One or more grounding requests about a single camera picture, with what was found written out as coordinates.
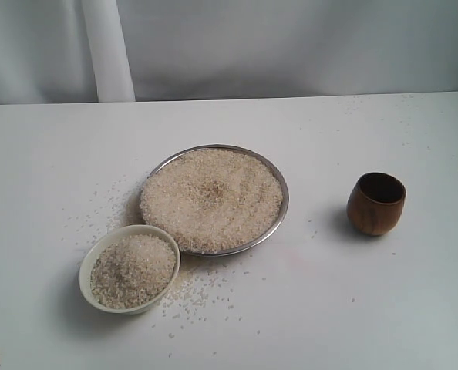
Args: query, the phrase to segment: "wooden cup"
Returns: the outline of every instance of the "wooden cup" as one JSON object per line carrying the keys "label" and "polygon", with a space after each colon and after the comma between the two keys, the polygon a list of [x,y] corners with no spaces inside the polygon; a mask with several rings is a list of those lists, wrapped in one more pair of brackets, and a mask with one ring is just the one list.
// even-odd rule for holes
{"label": "wooden cup", "polygon": [[347,217],[359,231],[368,235],[383,235],[399,221],[406,188],[386,173],[362,175],[347,202]]}

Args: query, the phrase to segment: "stainless steel plate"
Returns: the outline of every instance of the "stainless steel plate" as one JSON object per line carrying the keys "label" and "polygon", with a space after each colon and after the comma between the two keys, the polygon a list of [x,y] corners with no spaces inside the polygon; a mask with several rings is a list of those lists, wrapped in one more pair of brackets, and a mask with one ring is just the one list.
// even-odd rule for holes
{"label": "stainless steel plate", "polygon": [[281,209],[279,210],[279,213],[277,215],[277,218],[275,219],[275,222],[268,228],[268,230],[265,231],[262,235],[260,235],[260,237],[257,237],[256,239],[246,244],[243,244],[243,245],[240,245],[239,247],[235,247],[231,249],[225,249],[223,251],[210,251],[210,252],[203,252],[203,253],[202,252],[193,252],[193,251],[181,251],[181,252],[185,254],[190,254],[193,256],[221,257],[221,256],[228,256],[230,254],[236,254],[242,251],[246,251],[247,249],[250,249],[257,244],[260,244],[262,241],[270,237],[277,230],[277,228],[281,225],[282,221],[284,220],[285,214],[288,211],[288,205],[289,205],[289,191],[288,191],[288,186],[285,183],[284,177],[282,176],[281,172],[277,169],[276,166],[274,166],[269,160],[262,157],[260,154],[252,152],[251,150],[248,150],[245,148],[240,148],[238,146],[231,146],[231,145],[212,144],[212,145],[195,146],[194,148],[186,149],[179,153],[176,153],[173,156],[170,156],[169,158],[164,160],[159,166],[157,166],[150,173],[148,178],[152,177],[157,172],[162,170],[164,166],[178,159],[179,157],[183,156],[184,154],[189,153],[189,152],[194,152],[195,150],[203,150],[203,149],[232,150],[233,152],[243,153],[243,154],[246,154],[247,156],[253,156],[254,158],[260,160],[265,166],[267,166],[270,169],[274,177],[278,180],[278,182],[281,185],[282,196],[283,196]]}

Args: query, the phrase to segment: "white backdrop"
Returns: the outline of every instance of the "white backdrop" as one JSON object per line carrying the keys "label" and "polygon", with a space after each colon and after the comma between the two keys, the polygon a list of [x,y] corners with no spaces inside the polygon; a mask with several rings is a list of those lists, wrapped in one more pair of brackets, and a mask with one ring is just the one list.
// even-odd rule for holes
{"label": "white backdrop", "polygon": [[458,90],[458,0],[0,0],[0,103],[132,100],[132,86],[137,100]]}

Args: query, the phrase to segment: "white table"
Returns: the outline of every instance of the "white table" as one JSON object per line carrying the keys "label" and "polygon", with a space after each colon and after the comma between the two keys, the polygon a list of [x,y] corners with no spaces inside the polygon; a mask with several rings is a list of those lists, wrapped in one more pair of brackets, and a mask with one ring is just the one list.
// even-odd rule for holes
{"label": "white table", "polygon": [[[271,160],[285,222],[247,253],[185,261],[144,315],[89,307],[83,255],[135,222],[153,167],[206,143]],[[344,213],[372,170],[407,188],[381,238]],[[0,106],[0,365],[458,369],[458,92]]]}

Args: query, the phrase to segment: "rice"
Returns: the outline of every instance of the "rice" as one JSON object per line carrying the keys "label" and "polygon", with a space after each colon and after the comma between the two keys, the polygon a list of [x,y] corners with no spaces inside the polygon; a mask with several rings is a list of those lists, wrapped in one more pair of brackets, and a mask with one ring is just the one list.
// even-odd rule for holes
{"label": "rice", "polygon": [[140,208],[182,251],[222,251],[261,236],[281,209],[280,183],[260,160],[222,149],[189,152],[147,180]]}
{"label": "rice", "polygon": [[150,235],[124,237],[94,264],[92,294],[108,308],[140,306],[169,284],[175,264],[176,254],[166,241]]}

